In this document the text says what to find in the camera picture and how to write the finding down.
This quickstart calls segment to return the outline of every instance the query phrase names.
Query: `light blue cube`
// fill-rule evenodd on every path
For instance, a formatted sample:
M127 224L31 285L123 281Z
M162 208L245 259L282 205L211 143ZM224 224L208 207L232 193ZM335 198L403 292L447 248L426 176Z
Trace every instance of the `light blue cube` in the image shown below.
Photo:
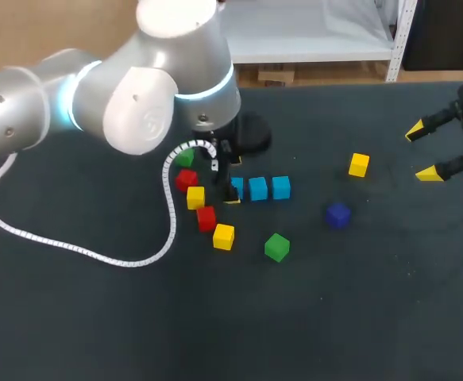
M274 177L272 179L273 199L286 200L291 197L291 184L289 177Z
M268 186L264 177L249 179L250 201L268 199Z
M238 197L240 200L244 199L244 179L242 177L232 177L231 185L237 188Z

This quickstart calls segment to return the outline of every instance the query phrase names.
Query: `block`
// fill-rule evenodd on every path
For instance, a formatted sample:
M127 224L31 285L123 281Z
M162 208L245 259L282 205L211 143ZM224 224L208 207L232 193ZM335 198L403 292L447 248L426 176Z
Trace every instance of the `block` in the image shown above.
M349 166L349 174L356 177L365 177L369 157L361 153L354 153Z
M180 167L190 168L192 166L192 162L194 161L194 149L189 148L180 153L175 158L175 164Z
M326 222L332 228L345 228L351 219L351 210L342 203L330 205L326 210Z
M240 200L244 199L244 179L242 177L232 177L231 185L237 188L238 197Z
M187 189L187 209L197 210L205 206L205 188L189 187Z
M250 201L261 201L268 199L268 186L264 177L249 179Z
M205 206L204 208L196 210L198 214L198 225L201 233L211 232L217 225L217 218L215 217L215 209L213 206Z
M264 254L276 262L280 262L289 253L289 247L290 242L280 234L275 233L264 244Z
M194 171L183 169L178 176L176 176L175 185L179 191L187 193L189 187L198 185L198 174Z
M272 179L273 199L286 200L291 197L291 184L289 177L274 177Z
M234 241L234 227L217 224L214 232L214 248L231 250Z

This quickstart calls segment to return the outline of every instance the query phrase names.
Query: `shelf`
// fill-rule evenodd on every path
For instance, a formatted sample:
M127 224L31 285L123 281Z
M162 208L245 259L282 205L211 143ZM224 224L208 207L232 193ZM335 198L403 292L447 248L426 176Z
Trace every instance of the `shelf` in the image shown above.
M222 26L236 64L392 57L374 0L232 0Z

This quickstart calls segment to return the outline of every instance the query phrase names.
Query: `wooden floor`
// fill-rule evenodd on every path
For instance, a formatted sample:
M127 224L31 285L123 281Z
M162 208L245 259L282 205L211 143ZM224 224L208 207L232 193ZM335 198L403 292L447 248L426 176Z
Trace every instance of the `wooden floor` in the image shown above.
M288 86L384 83L385 62L300 63L295 65L295 81ZM257 80L257 65L239 65L241 87L264 87ZM401 71L398 82L463 81L463 71Z

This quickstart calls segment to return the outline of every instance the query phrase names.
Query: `green cube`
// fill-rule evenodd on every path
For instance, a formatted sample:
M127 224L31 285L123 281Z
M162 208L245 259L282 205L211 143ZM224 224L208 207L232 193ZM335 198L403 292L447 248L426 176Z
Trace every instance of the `green cube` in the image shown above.
M194 160L194 149L186 149L175 158L175 164L181 167L190 168Z
M289 253L289 241L280 234L275 233L264 244L264 254L280 262Z

